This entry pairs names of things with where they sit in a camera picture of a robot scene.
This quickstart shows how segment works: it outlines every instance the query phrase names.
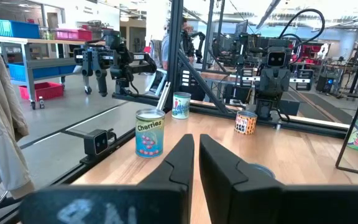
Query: caster wheel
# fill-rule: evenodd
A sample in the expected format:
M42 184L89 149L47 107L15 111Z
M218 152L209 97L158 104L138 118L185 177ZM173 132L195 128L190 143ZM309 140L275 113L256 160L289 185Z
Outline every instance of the caster wheel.
M33 110L35 110L35 102L34 102L34 101L31 102L31 108L32 108Z
M85 87L85 93L86 93L87 95L90 95L90 94L92 93L92 88L89 87L89 86Z

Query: gray floor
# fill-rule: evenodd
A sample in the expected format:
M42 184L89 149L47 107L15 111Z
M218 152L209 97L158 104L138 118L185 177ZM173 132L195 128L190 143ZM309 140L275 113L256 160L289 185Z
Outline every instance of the gray floor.
M149 80L150 76L135 75L134 85L144 93ZM86 134L94 129L114 128L114 132L119 137L132 129L135 126L135 112L152 106L111 98L111 93L115 90L115 82L109 77L107 81L109 95L103 98L98 93L95 77L90 78L93 89L91 95L85 94L81 76L67 77L64 97L45 100L45 109L37 108L35 111L27 100L20 98L17 91L17 97L20 99L30 129L30 135L21 139L18 144L22 146L122 103L124 104L107 113L72 127L70 131ZM58 83L59 79L54 78L45 82ZM48 185L85 157L83 140L63 133L50 136L23 149L22 152L37 189ZM0 195L3 192L4 188L0 186Z

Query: red crate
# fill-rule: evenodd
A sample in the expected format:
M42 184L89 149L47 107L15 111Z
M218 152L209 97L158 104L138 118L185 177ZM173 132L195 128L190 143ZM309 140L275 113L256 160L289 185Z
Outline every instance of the red crate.
M56 28L57 40L92 40L92 31Z
M27 91L27 86L19 86L20 96L28 100L29 92ZM63 96L63 85L44 82L35 84L35 100L39 101L39 97L42 96L44 100L49 100L55 97Z

